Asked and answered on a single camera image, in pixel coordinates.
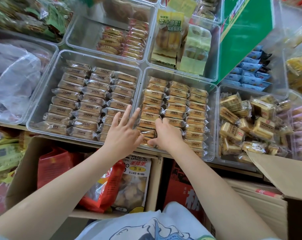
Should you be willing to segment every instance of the green sign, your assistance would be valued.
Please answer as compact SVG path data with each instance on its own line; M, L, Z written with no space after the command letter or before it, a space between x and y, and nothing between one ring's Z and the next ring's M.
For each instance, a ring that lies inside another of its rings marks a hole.
M272 0L225 0L218 84L273 29Z

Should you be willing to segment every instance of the open cardboard box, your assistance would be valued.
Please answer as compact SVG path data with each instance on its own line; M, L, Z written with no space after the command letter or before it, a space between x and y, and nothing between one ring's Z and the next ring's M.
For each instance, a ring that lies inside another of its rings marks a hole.
M17 203L37 190L37 170L39 157L48 153L48 149L50 149L51 145L64 148L70 152L83 153L94 152L97 148L101 147L95 144L88 144L61 138L52 137L49 139L41 136L33 137L7 192L5 199L7 209L12 208ZM132 153L132 155L147 157L151 158L152 160L147 200L144 211L155 211L161 179L163 158L142 153ZM119 217L121 216L121 214L116 212L101 214L76 208L73 210L70 216L88 219L106 219Z
M253 152L249 152L248 155L275 187L229 178L225 178L225 181L259 214L280 239L302 239L302 161ZM283 196L265 195L261 190L283 194ZM205 227L217 240L224 240L207 217L204 222Z

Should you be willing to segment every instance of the forearm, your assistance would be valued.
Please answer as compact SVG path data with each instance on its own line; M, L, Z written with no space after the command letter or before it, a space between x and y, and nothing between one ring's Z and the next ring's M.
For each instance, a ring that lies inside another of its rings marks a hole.
M254 210L188 145L179 145L170 153L188 177L205 213L223 239L276 238Z
M102 147L85 161L46 184L0 217L8 239L49 239L84 194L114 163Z

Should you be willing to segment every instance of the plastic container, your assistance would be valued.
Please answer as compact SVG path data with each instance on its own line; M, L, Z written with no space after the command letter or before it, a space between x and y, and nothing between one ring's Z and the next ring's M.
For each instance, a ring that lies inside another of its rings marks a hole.
M208 149L205 149L208 151L208 154L204 157L204 161L210 162L214 159L215 156L215 150L216 150L216 118L217 118L217 86L209 83L207 81L199 80L193 77L188 77L188 76L183 76L181 74L178 74L176 72L171 72L171 71L166 71L163 69L158 69L154 67L148 67L144 71L143 79L141 80L141 85L139 88L139 96L136 96L135 103L133 105L134 109L142 105L142 100L143 100L143 90L147 87L149 83L149 78L148 76L153 76L156 78L160 78L163 80L167 81L176 81L179 83L183 83L188 85L189 87L195 87L199 89L204 89L209 92L208 96L208 106L210 107L210 110L207 112L208 113L208 118L207 120L209 123L206 125L209 129L210 132L206 133L206 135L209 137L205 143L209 146ZM154 152L161 152L161 153L166 153L163 150L155 149L155 148L150 148L148 146L143 146L141 145L140 148L142 149L147 149L151 150Z
M24 34L7 31L7 30L1 30L1 29L0 29L0 39L15 39L15 40L28 41L28 42L31 42L31 43L44 47L45 49L49 50L53 54L50 62L47 64L47 66L45 67L45 70L42 73L42 76L40 78L40 81L39 81L37 87L34 89L33 94L30 97L29 108L25 111L25 113L22 115L22 117L18 121L14 121L14 122L0 120L0 123L4 123L4 124L9 124L9 125L23 124L23 125L25 125L25 123L29 119L31 111L34 108L34 105L37 103L37 99L38 99L38 97L36 95L37 91L41 87L41 84L46 82L50 68L52 67L52 64L53 64L54 60L56 59L56 56L59 52L59 48L55 44L48 42L48 41L44 41L44 40L33 38L33 37L30 37L30 36L27 36Z
M217 24L213 24L212 22L208 22L204 19L193 17L190 19L190 24L194 24L200 26L202 28L208 29L211 32L212 39L211 39L211 48L209 51L208 60L205 64L204 74L203 75L196 75L191 74L188 72L182 72L175 69L167 68L158 64L155 64L151 61L152 51L155 44L155 28L156 28L156 14L154 15L153 20L153 29L151 31L151 43L149 46L148 54L147 54L147 64L152 67L157 67L165 70L170 70L172 72L176 72L181 74L182 76L191 76L194 78L198 78L201 80L207 80L209 82L215 82L218 79L218 71L219 71L219 59L220 59L220 36L221 36L221 27Z
M264 96L264 95L268 94L265 92L245 89L245 88L237 87L237 86L230 85L230 84L222 84L218 88L218 100L217 100L217 110L218 111L220 111L219 102L220 102L220 95L222 92L229 92L232 94L236 94L237 92L239 92L242 100L249 100L251 96L253 98L256 98L256 97L260 97L260 96ZM288 117L286 119L288 120L288 122L290 124L292 123L290 113L288 113ZM216 141L219 140L219 131L220 131L220 116L218 114L217 115ZM287 137L287 140L288 140L288 144L291 145L290 149L292 150L292 153L293 153L293 155L289 154L287 157L294 158L295 145L293 143L293 136ZM232 155L222 155L221 157L219 157L218 148L219 148L219 143L216 144L216 158L214 159L214 161L212 161L212 163L225 165L225 166L229 166L229 167L233 167L233 168L244 169L244 170L253 171L253 172L257 171L257 168L254 165L237 162L237 161L235 161L234 156L232 156Z
M147 3L142 3L141 0L125 0L125 3L127 6L121 6L121 8L126 8L126 10L128 10L128 12L123 12L125 17L120 17L117 15L115 10L120 7L118 7L118 4L112 4L112 0L104 0L102 3L96 4L90 8L86 15L78 16L71 28L71 31L67 35L66 44L69 47L85 50L87 52L104 54L114 58L122 58L137 63L144 62L151 40L150 34L153 26L153 16L156 13L156 7L148 5ZM103 27L111 26L122 31L127 31L129 26L128 18L134 18L135 14L140 12L139 10L143 10L141 12L143 14L138 14L139 20L149 23L149 33L146 39L146 46L142 60L135 60L119 55L108 54L96 49L96 45L102 37Z
M50 136L56 136L56 137L60 137L60 138L64 138L64 139L84 141L84 142L88 142L88 143L103 145L103 142L55 134L55 133L51 133L48 131L42 131L39 128L35 127L35 125L37 123L43 121L42 117L43 117L44 113L46 113L49 109L49 105L51 104L51 98L54 95L51 92L51 89L56 88L59 81L61 80L61 77L63 75L62 67L66 65L64 62L65 60L74 60L77 62L89 64L91 67L97 66L97 67L101 67L101 68L105 68L105 69L124 72L129 75L136 76L138 78L137 84L140 83L142 71L140 68L138 68L136 66L130 66L130 65L119 63L119 62L114 62L114 61L106 60L103 58L98 58L95 56L85 55L85 54L70 51L70 50L62 50L57 55L57 59L52 66L52 70L49 73L49 77L48 77L47 81L44 82L41 86L41 89L39 89L39 92L38 92L39 100L38 100L35 108L33 109L32 114L26 125L28 130L30 130L32 132L41 133L41 134L50 135Z
M163 9L166 7L165 0L159 0L159 4L160 4L160 7L163 8ZM219 0L219 3L217 4L216 8L217 8L217 10L216 10L215 13L216 13L217 19L215 21L213 21L209 18L199 17L199 16L196 16L196 15L193 15L193 17L197 17L197 18L209 21L209 22L213 22L215 24L221 24L221 22L223 20L224 0Z

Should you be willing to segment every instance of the blue snack package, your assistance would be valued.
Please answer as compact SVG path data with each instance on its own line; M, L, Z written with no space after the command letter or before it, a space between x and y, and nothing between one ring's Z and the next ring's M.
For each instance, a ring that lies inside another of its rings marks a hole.
M222 84L232 84L232 85L235 85L235 86L238 86L240 87L241 86L241 83L239 83L238 81L232 81L232 80L228 80L228 79L223 79L221 81Z
M268 73L256 72L256 77L261 78L263 81L266 81L271 77L271 75Z
M229 79L229 80L236 81L236 82L238 82L241 78L242 78L242 76L237 75L237 74L229 74L225 77L225 79Z
M252 51L247 56L252 59L259 59L261 57L261 55L262 55L262 51Z
M241 84L241 87L242 88L249 88L249 89L257 90L257 91L263 91L264 90L264 88L261 88L261 87L258 87L258 86L253 86L253 85L250 85L250 84Z
M261 85L263 80L261 78L257 77L251 77L251 76L242 76L242 83L250 84L253 86Z
M261 51L263 48L263 45L257 45L255 48L254 48L254 51Z
M267 82L267 81L263 81L262 84L258 85L260 88L266 89L269 85L271 85L272 83Z
M239 67L235 67L232 71L230 71L230 73L232 74L238 74L240 75L243 69L239 68Z
M262 66L263 66L262 64L253 64L253 63L241 62L239 67L243 68L243 70L246 70L246 71L249 71L249 72L256 72Z
M243 70L243 71L242 71L242 76L256 77L256 76L255 76L255 73L249 72L249 71L246 71L246 70Z
M255 60L255 59L252 59L252 58L246 56L246 57L244 57L243 62L259 64L260 59Z

